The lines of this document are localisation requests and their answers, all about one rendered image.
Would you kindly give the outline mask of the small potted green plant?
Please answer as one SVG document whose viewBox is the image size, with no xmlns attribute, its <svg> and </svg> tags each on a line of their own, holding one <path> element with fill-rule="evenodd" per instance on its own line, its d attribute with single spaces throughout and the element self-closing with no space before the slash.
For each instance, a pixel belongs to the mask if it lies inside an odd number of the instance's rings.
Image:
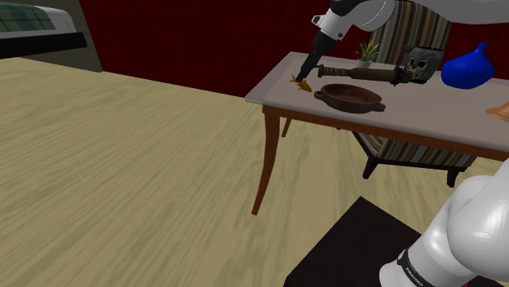
<svg viewBox="0 0 509 287">
<path fill-rule="evenodd" d="M 379 44 L 374 44 L 373 41 L 369 43 L 359 43 L 361 50 L 356 54 L 359 56 L 356 66 L 358 68 L 368 68 L 373 60 L 378 57 Z"/>
</svg>

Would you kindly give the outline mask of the brown two-handled clay dish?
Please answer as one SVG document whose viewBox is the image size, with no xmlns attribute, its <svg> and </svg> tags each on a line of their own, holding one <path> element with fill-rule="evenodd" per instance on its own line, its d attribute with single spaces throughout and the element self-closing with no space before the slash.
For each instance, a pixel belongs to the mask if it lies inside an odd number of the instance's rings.
<svg viewBox="0 0 509 287">
<path fill-rule="evenodd" d="M 314 97 L 333 109 L 346 113 L 383 112 L 386 105 L 373 91 L 348 84 L 328 84 L 314 92 Z"/>
</svg>

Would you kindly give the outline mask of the small orange fish figure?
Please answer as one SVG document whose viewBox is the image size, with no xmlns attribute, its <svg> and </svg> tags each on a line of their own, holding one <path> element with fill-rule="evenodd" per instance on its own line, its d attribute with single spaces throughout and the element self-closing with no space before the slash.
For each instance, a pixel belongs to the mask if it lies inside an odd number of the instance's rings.
<svg viewBox="0 0 509 287">
<path fill-rule="evenodd" d="M 306 79 L 303 79 L 302 81 L 298 81 L 294 75 L 291 75 L 292 79 L 290 82 L 293 82 L 300 91 L 306 91 L 306 92 L 312 92 L 312 88 L 307 83 Z"/>
</svg>

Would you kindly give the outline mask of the blue vase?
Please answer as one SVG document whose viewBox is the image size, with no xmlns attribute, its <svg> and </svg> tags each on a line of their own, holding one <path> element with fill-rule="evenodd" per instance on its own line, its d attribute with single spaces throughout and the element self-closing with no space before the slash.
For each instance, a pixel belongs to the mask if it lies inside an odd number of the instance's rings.
<svg viewBox="0 0 509 287">
<path fill-rule="evenodd" d="M 474 51 L 445 62 L 440 72 L 442 82 L 447 86 L 470 90 L 491 79 L 495 68 L 485 55 L 488 45 L 487 42 L 480 42 Z"/>
</svg>

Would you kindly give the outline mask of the brown skull-pommel dagger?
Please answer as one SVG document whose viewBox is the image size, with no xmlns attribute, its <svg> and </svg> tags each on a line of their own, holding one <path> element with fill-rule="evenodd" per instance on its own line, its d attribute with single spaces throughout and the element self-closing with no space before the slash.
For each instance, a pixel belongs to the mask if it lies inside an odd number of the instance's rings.
<svg viewBox="0 0 509 287">
<path fill-rule="evenodd" d="M 402 66 L 396 65 L 394 69 L 379 68 L 332 68 L 323 64 L 317 65 L 317 76 L 350 77 L 359 80 L 390 82 L 393 86 L 400 83 L 425 84 L 440 66 L 445 51 L 434 47 L 406 46 L 400 58 L 408 59 Z"/>
</svg>

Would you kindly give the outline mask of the orange clay object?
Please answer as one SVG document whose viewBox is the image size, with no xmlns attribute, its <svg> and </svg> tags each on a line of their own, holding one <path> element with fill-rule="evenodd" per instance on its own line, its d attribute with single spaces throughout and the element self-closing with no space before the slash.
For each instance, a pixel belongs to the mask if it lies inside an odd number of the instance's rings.
<svg viewBox="0 0 509 287">
<path fill-rule="evenodd" d="M 509 102 L 496 108 L 488 108 L 486 112 L 492 117 L 509 122 Z"/>
</svg>

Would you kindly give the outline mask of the wooden table with grey top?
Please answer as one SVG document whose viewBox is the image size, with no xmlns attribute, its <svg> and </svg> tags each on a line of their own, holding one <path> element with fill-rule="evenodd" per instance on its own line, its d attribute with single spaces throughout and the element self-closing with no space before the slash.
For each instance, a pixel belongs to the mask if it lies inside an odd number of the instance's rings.
<svg viewBox="0 0 509 287">
<path fill-rule="evenodd" d="M 283 117 L 492 160 L 509 158 L 509 122 L 486 112 L 509 102 L 509 81 L 495 79 L 466 91 L 444 85 L 438 74 L 425 85 L 350 80 L 380 95 L 386 106 L 380 113 L 352 114 L 337 111 L 290 83 L 305 58 L 304 53 L 288 53 L 246 96 L 246 101 L 262 105 L 266 135 L 254 214 L 272 174 Z"/>
</svg>

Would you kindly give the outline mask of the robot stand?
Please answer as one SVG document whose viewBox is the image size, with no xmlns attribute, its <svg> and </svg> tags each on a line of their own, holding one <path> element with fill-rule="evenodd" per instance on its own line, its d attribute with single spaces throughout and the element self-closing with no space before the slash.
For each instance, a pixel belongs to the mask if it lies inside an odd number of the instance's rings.
<svg viewBox="0 0 509 287">
<path fill-rule="evenodd" d="M 502 287 L 509 280 L 509 242 L 450 246 L 448 210 L 419 234 L 360 197 L 283 287 Z"/>
</svg>

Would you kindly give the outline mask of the bed with white frame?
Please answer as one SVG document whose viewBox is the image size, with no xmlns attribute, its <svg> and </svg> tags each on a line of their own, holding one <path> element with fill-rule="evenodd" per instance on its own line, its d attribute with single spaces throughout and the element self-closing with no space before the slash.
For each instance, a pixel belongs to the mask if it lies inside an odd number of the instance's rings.
<svg viewBox="0 0 509 287">
<path fill-rule="evenodd" d="M 0 60 L 86 46 L 67 11 L 0 2 Z"/>
</svg>

